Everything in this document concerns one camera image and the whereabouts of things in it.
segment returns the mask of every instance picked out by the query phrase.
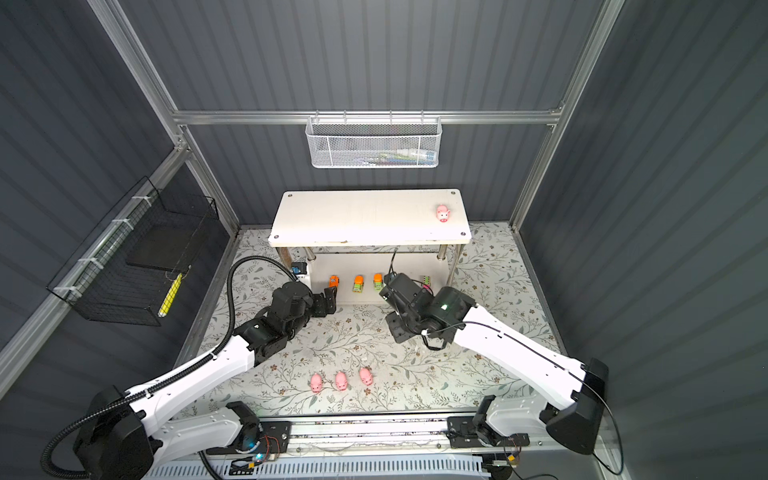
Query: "white table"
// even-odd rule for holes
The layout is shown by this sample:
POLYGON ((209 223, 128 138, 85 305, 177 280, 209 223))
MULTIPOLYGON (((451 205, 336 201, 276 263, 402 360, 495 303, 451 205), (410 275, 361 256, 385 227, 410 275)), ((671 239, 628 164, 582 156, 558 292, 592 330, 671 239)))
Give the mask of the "white table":
POLYGON ((373 289, 373 275, 386 273, 391 253, 318 253, 313 247, 377 247, 388 245, 439 245, 439 252, 398 252, 398 272, 421 280, 429 275, 437 292, 449 285, 464 245, 472 239, 462 195, 458 189, 434 190, 335 190, 286 192, 280 201, 269 243, 290 267, 288 247, 306 249, 313 291, 339 277, 337 303, 384 303, 373 289), (447 222, 436 211, 446 205, 447 222), (448 268, 445 253, 456 246, 448 268), (362 293, 352 293, 356 275, 365 277, 362 293))

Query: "white robotic arm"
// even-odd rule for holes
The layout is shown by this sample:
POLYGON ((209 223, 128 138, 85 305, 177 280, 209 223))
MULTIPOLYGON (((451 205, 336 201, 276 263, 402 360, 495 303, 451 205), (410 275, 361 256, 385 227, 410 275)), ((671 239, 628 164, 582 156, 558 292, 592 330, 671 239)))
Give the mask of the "white robotic arm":
MULTIPOLYGON (((442 339, 443 346, 456 342, 524 380, 548 402, 545 405, 540 397, 485 397, 473 419, 484 443, 499 445, 514 433, 546 430, 569 449, 592 453, 602 415, 597 396, 603 396, 605 365, 593 360, 585 366, 540 346, 451 287, 433 296, 402 273, 388 274, 385 283, 380 294, 395 309, 386 321, 396 342, 419 333, 430 349, 436 348, 428 337, 442 339)), ((92 420, 81 423, 74 446, 88 474, 93 480, 140 478, 154 466, 213 447, 252 452, 263 433, 259 419, 242 402, 193 418, 170 419, 216 385, 282 350, 311 316, 334 313, 335 295, 335 288, 313 295, 303 283, 288 282, 275 290, 269 309, 235 329, 225 347, 199 368, 180 375, 212 352, 126 392, 111 387, 98 394, 85 417, 92 420), (180 378, 165 387, 153 388, 176 376, 180 378), (139 398, 111 408, 127 397, 139 398), (135 477, 124 477, 126 471, 135 472, 135 477)))
POLYGON ((454 343, 493 360, 532 386, 554 407, 564 410, 574 404, 573 391, 581 390, 586 374, 581 362, 539 345, 498 321, 482 306, 469 309, 463 322, 466 326, 456 331, 454 343))

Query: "floral patterned surface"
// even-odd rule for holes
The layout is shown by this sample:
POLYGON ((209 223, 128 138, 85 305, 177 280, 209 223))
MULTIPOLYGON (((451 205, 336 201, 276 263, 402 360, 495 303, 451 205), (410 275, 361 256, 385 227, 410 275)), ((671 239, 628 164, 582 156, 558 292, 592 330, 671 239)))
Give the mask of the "floral patterned surface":
MULTIPOLYGON (((472 242, 459 259, 454 286, 465 291, 502 322, 540 344, 558 351, 557 343, 531 287, 531 280, 506 223, 471 223, 472 242)), ((276 254, 266 242, 268 230, 242 233, 237 258, 276 254)), ((393 247, 326 247, 318 252, 387 251, 393 247)), ((407 247, 430 251, 433 247, 407 247)), ((292 249, 293 259, 303 252, 292 249)), ((285 277, 271 265, 244 264, 234 277, 237 323, 269 305, 272 290, 285 277)), ((426 410, 474 407, 483 396, 527 396, 520 379, 494 362, 451 344, 427 350, 420 339, 397 344, 389 334, 387 306, 342 306, 335 315, 312 319, 288 346, 264 364, 233 377, 187 407, 181 416, 199 415, 242 400, 257 415, 302 415, 374 410, 426 410), (364 386, 358 371, 368 367, 374 383, 364 386), (349 388, 336 390, 333 380, 343 371, 349 388), (323 377, 323 390, 310 390, 310 377, 323 377)), ((213 348, 227 328, 227 299, 220 295, 200 351, 213 348)))

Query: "black wire rack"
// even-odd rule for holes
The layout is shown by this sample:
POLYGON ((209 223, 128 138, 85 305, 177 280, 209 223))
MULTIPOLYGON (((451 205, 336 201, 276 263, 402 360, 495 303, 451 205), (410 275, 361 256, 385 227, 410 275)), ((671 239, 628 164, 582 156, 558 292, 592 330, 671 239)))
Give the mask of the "black wire rack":
POLYGON ((191 265, 217 221, 212 198, 152 190, 125 218, 112 220, 113 233, 93 255, 77 259, 76 275, 62 267, 48 291, 88 320, 159 326, 169 290, 183 289, 194 275, 191 265))

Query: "metal table leg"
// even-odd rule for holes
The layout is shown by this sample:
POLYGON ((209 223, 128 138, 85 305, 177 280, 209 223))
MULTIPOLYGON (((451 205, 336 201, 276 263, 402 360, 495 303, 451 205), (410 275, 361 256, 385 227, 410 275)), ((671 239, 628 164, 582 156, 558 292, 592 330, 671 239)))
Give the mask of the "metal table leg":
POLYGON ((437 251, 437 260, 445 260, 445 252, 448 251, 448 245, 441 245, 437 251))
POLYGON ((453 262, 451 262, 451 271, 448 273, 448 282, 447 282, 446 286, 451 286, 453 284, 453 274, 456 271, 456 266, 458 265, 458 259, 462 255, 462 251, 464 251, 464 244, 463 243, 457 243, 456 244, 456 255, 454 255, 453 262))
POLYGON ((286 247, 275 247, 275 251, 277 252, 277 256, 280 257, 280 261, 283 262, 283 265, 290 270, 290 264, 293 263, 293 260, 291 260, 290 257, 290 251, 286 247))
POLYGON ((304 247, 304 251, 306 252, 306 261, 315 261, 317 257, 315 257, 315 253, 312 251, 312 247, 304 247))

